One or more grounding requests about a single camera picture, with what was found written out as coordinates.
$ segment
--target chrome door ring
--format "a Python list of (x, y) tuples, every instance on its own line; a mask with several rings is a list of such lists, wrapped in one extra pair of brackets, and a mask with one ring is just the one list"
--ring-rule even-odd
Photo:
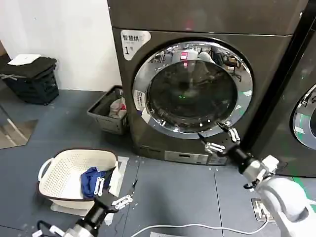
[(311, 118), (316, 109), (316, 84), (303, 96), (293, 115), (295, 137), (305, 146), (316, 150), (316, 137), (312, 132)]
[[(190, 54), (188, 54), (188, 52), (191, 53), (192, 50), (196, 50), (196, 48), (203, 48), (203, 52), (200, 52), (199, 55), (196, 53), (194, 56), (195, 58), (192, 59), (190, 58)], [(223, 56), (235, 58), (235, 60), (243, 67), (243, 71), (235, 73), (234, 68), (227, 67), (224, 64), (215, 63), (209, 54), (205, 54), (205, 52), (208, 50), (211, 51), (212, 49), (216, 50)], [(169, 63), (164, 62), (164, 56), (171, 52), (173, 55), (179, 55), (179, 57), (172, 57), (172, 61)], [(225, 122), (229, 125), (235, 124), (243, 116), (249, 106), (253, 91), (252, 75), (247, 63), (243, 61), (241, 57), (232, 52), (230, 49), (222, 46), (214, 39), (210, 39), (210, 41), (187, 41), (173, 44), (154, 53), (143, 63), (135, 76), (132, 91), (135, 107), (140, 111), (143, 120), (157, 131), (172, 137), (183, 139), (198, 138), (196, 132), (191, 133), (182, 131), (180, 127), (169, 124), (167, 121), (156, 117), (153, 111), (149, 110), (146, 103), (146, 92), (155, 76), (168, 66), (185, 60), (211, 62), (221, 67), (231, 75), (238, 92), (237, 101), (230, 116), (221, 122)], [(210, 137), (222, 132), (222, 130), (216, 125), (201, 132), (205, 137)]]

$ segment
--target front-loading washing machine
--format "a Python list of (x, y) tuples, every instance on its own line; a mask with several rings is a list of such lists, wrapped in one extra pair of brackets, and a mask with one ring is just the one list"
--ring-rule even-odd
[(269, 89), (269, 115), (257, 123), (259, 132), (247, 135), (255, 157), (279, 159), (279, 175), (316, 177), (316, 2), (308, 8), (310, 19), (300, 25), (310, 29), (297, 37), (304, 40), (297, 45), (300, 50), (287, 76)]
[(138, 154), (224, 165), (218, 121), (242, 137), (306, 0), (109, 0), (130, 131)]

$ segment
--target blue cloth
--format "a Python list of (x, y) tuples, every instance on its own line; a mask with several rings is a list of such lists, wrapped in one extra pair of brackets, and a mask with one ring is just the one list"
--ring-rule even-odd
[(84, 198), (93, 198), (95, 184), (97, 182), (97, 178), (103, 178), (105, 176), (105, 171), (98, 172), (96, 167), (89, 168), (85, 173), (80, 176), (81, 179), (81, 192)]

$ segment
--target washing machine base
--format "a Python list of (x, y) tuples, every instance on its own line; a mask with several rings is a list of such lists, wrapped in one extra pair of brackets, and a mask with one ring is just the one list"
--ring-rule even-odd
[(163, 151), (146, 146), (138, 147), (135, 151), (143, 157), (180, 163), (225, 166), (227, 162), (226, 157), (218, 157), (216, 155)]

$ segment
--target white wall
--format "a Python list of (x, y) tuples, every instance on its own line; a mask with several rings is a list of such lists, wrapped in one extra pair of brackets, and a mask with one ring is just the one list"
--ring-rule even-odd
[(106, 0), (0, 0), (0, 5), (5, 6), (0, 40), (11, 58), (19, 53), (56, 58), (60, 89), (105, 91), (121, 84)]

